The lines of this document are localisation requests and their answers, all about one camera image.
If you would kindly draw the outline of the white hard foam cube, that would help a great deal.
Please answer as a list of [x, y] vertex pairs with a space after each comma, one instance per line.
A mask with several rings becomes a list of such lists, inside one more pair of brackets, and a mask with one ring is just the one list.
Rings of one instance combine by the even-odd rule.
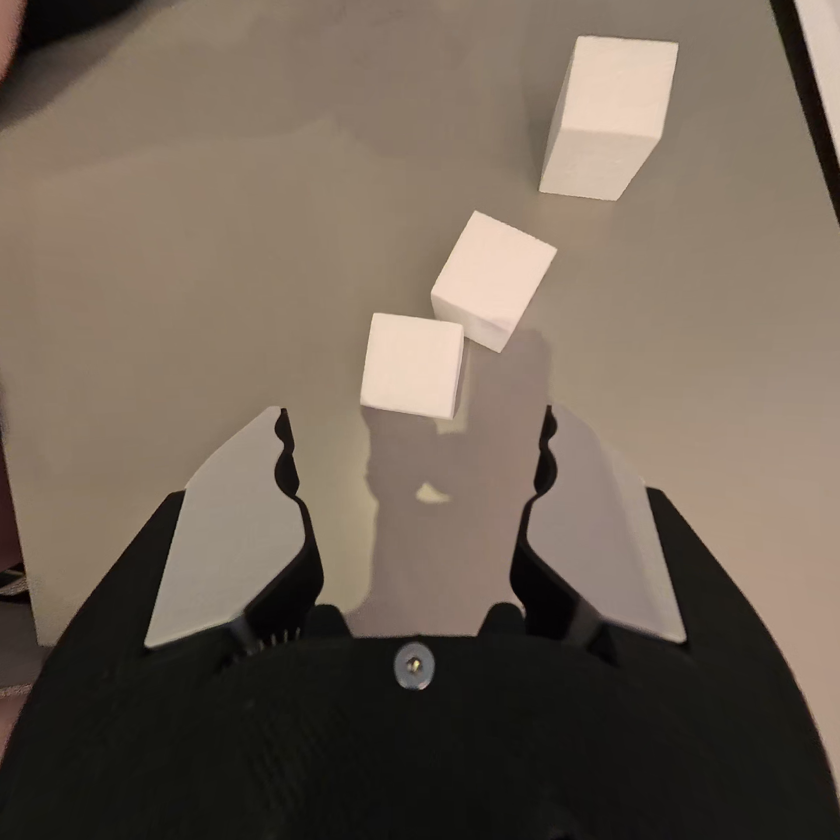
[[464, 347], [465, 333], [459, 323], [374, 313], [360, 404], [394, 413], [454, 418]]
[[504, 351], [558, 249], [474, 211], [430, 292], [434, 316], [466, 339]]
[[614, 202], [661, 140], [675, 42], [579, 36], [563, 78], [539, 179], [543, 194]]

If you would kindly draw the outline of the person's left forearm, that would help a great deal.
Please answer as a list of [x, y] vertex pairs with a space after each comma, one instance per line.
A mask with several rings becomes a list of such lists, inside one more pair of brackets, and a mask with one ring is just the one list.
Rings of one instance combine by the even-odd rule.
[[1, 81], [13, 62], [25, 18], [26, 1], [1, 1]]

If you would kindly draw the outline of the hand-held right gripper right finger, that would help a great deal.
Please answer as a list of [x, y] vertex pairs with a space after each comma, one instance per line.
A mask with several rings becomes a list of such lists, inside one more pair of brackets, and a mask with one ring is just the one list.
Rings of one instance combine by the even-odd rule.
[[606, 626], [687, 632], [643, 478], [563, 406], [548, 406], [510, 583], [528, 634], [589, 647]]

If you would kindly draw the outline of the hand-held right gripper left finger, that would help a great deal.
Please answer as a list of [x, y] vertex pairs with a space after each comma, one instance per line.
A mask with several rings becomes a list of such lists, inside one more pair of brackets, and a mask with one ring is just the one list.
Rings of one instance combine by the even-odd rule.
[[323, 586], [299, 498], [288, 412], [270, 406], [217, 448], [184, 488], [144, 644], [211, 629], [247, 649], [294, 638]]

